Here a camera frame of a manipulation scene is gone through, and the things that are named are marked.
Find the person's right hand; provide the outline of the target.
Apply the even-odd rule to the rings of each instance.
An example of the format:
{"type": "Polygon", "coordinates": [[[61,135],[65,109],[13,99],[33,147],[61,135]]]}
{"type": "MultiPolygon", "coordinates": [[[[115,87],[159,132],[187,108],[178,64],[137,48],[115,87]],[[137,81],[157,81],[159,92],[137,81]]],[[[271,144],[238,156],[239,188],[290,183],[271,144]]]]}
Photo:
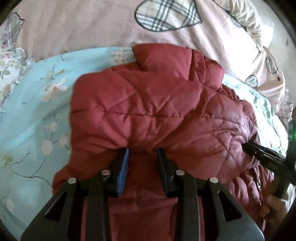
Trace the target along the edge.
{"type": "Polygon", "coordinates": [[[265,221],[264,236],[271,238],[287,216],[291,204],[285,199],[269,195],[263,202],[259,215],[265,221]]]}

